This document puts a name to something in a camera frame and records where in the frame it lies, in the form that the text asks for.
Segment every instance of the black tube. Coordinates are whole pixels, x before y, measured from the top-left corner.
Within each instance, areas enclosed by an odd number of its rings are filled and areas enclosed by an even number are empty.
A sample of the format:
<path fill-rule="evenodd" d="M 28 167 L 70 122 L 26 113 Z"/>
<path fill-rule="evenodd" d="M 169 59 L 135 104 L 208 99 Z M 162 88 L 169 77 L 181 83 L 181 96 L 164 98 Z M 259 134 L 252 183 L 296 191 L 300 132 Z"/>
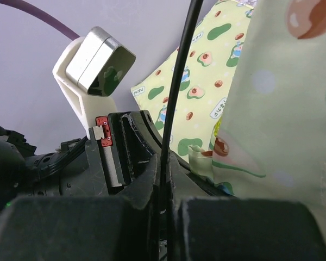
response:
<path fill-rule="evenodd" d="M 27 14 L 35 16 L 36 18 L 40 19 L 41 21 L 44 21 L 46 24 L 52 26 L 54 29 L 64 34 L 72 41 L 80 37 L 77 33 L 75 33 L 69 27 L 55 19 L 53 16 L 23 0 L 0 0 L 0 4 L 16 8 Z"/>
<path fill-rule="evenodd" d="M 200 9 L 202 8 L 203 0 L 192 0 L 187 18 L 183 30 L 183 34 L 180 41 L 180 49 L 175 62 L 175 68 L 172 78 L 172 84 L 170 87 L 169 101 L 167 106 L 167 114 L 164 123 L 162 151 L 161 151 L 161 186 L 166 184 L 166 170 L 169 157 L 169 141 L 172 132 L 174 113 L 176 108 L 176 102 L 178 100 L 179 88 L 181 79 L 183 76 L 187 56 L 190 51 L 191 41 L 195 32 Z"/>

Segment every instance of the screw hole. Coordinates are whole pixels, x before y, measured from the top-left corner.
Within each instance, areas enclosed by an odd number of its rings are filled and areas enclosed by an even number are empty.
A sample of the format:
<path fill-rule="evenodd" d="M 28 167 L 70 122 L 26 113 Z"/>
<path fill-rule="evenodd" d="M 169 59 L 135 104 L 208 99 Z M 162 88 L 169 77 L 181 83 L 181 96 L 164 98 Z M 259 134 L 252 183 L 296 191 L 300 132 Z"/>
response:
<path fill-rule="evenodd" d="M 50 157 L 47 157 L 47 158 L 45 158 L 42 162 L 43 162 L 43 163 L 46 163 L 46 162 L 48 162 L 50 159 L 51 159 Z"/>

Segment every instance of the avocado print fabric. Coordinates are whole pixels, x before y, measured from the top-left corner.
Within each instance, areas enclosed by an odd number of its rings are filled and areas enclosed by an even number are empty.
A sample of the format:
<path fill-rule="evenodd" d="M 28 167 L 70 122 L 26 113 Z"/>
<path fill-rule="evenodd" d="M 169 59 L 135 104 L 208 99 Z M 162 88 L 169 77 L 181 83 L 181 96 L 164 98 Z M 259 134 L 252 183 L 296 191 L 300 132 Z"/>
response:
<path fill-rule="evenodd" d="M 191 168 L 239 198 L 300 201 L 326 241 L 326 0 L 253 13 L 214 146 L 191 147 Z"/>
<path fill-rule="evenodd" d="M 197 25 L 180 85 L 170 148 L 186 161 L 189 146 L 209 147 L 220 118 L 256 1 L 217 1 Z M 163 135 L 166 106 L 179 48 L 142 83 L 131 89 Z"/>

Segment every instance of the fabric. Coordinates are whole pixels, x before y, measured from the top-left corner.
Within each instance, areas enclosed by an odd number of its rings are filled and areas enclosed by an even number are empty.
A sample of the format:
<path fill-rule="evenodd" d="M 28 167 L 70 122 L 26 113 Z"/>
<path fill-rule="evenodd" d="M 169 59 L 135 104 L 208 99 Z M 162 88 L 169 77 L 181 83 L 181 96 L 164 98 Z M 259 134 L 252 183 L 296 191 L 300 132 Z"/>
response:
<path fill-rule="evenodd" d="M 181 80 L 170 148 L 188 161 L 190 145 L 209 147 L 219 119 L 256 1 L 218 1 L 196 27 Z M 146 80 L 132 88 L 140 109 L 148 110 L 163 135 L 166 105 L 179 48 Z"/>
<path fill-rule="evenodd" d="M 213 151 L 190 150 L 236 197 L 305 204 L 326 240 L 325 0 L 258 3 Z"/>

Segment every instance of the red metal part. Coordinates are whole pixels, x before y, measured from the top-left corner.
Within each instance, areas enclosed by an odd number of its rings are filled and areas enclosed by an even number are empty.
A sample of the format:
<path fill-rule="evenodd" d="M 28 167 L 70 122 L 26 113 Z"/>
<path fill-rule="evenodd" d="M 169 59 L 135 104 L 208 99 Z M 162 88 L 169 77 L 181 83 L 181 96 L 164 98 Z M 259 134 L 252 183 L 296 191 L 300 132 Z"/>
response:
<path fill-rule="evenodd" d="M 108 147 L 112 146 L 112 137 L 109 127 L 109 121 L 108 117 L 102 116 L 96 118 L 97 126 L 102 126 L 104 133 L 105 133 L 105 139 L 101 139 L 102 147 Z"/>

